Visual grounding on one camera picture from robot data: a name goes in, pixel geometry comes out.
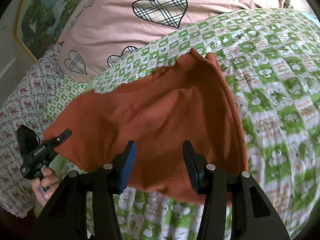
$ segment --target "plaid heart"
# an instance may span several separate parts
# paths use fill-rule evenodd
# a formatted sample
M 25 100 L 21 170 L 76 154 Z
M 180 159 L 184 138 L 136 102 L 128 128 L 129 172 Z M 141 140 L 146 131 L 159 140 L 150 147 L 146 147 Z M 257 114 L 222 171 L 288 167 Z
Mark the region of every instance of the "plaid heart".
M 187 8 L 187 0 L 137 0 L 132 3 L 132 10 L 139 18 L 177 29 Z
M 69 52 L 69 58 L 64 61 L 64 65 L 70 71 L 87 75 L 87 72 L 85 71 L 85 64 L 80 54 L 75 50 L 71 50 Z
M 118 55 L 111 55 L 110 57 L 108 57 L 107 63 L 109 67 L 112 67 L 113 65 L 115 65 L 116 63 L 118 63 L 120 60 L 124 59 L 125 57 L 129 56 L 132 52 L 134 52 L 136 49 L 136 47 L 134 46 L 128 46 L 125 47 L 121 53 L 121 56 Z

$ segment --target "orange sweater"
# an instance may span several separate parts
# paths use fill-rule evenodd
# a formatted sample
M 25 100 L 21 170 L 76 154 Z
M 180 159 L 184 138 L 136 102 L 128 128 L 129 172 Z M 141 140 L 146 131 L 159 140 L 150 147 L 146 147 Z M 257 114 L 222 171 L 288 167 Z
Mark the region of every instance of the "orange sweater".
M 212 53 L 191 49 L 175 67 L 160 67 L 111 93 L 79 95 L 44 132 L 65 129 L 72 136 L 56 151 L 85 171 L 95 171 L 121 153 L 129 140 L 137 155 L 129 186 L 157 190 L 189 203 L 204 203 L 189 182 L 182 143 L 224 171 L 248 169 L 246 144 L 236 103 Z

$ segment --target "pink bedding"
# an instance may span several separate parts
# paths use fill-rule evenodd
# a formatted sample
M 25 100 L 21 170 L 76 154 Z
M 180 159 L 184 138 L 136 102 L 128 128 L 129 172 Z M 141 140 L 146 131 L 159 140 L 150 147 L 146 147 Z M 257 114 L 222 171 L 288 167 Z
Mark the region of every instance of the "pink bedding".
M 88 82 L 122 58 L 177 29 L 217 14 L 279 8 L 279 0 L 88 0 L 64 41 L 64 73 Z

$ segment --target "human hand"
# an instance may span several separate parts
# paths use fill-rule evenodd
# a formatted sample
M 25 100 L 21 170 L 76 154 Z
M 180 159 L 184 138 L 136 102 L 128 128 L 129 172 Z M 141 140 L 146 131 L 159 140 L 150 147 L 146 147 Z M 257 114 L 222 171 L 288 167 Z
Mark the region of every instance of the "human hand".
M 55 174 L 54 170 L 50 168 L 45 168 L 42 174 L 44 178 L 41 181 L 39 178 L 33 179 L 31 185 L 32 185 L 32 190 L 35 193 L 38 202 L 42 206 L 45 206 L 47 203 L 47 200 L 53 195 L 53 193 L 59 186 L 58 184 L 59 178 Z M 49 189 L 44 193 L 44 197 L 41 195 L 38 189 L 40 185 L 42 187 L 49 187 Z

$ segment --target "white wall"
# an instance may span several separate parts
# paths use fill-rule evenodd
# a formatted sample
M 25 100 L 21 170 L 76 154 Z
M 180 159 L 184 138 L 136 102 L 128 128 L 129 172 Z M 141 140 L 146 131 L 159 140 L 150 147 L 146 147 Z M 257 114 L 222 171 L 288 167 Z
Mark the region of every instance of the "white wall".
M 0 19 L 0 106 L 33 64 L 13 37 L 19 3 L 20 0 L 12 0 Z

